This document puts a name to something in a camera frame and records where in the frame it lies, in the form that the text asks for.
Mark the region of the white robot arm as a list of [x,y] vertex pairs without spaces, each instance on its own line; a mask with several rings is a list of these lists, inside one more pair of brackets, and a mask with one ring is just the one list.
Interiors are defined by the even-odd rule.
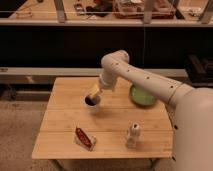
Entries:
[[172,171],[213,171],[213,89],[136,68],[124,50],[103,56],[101,66],[91,98],[113,89],[118,77],[146,90],[173,110]]

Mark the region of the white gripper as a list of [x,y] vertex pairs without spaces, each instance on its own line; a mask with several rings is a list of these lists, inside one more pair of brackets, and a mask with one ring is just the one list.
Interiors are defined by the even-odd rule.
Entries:
[[95,99],[101,99],[102,92],[100,92],[100,88],[113,91],[115,89],[116,83],[117,83],[116,79],[114,79],[114,78],[105,79],[102,75],[100,75],[99,76],[99,85],[95,84],[91,88],[90,96],[95,97]]

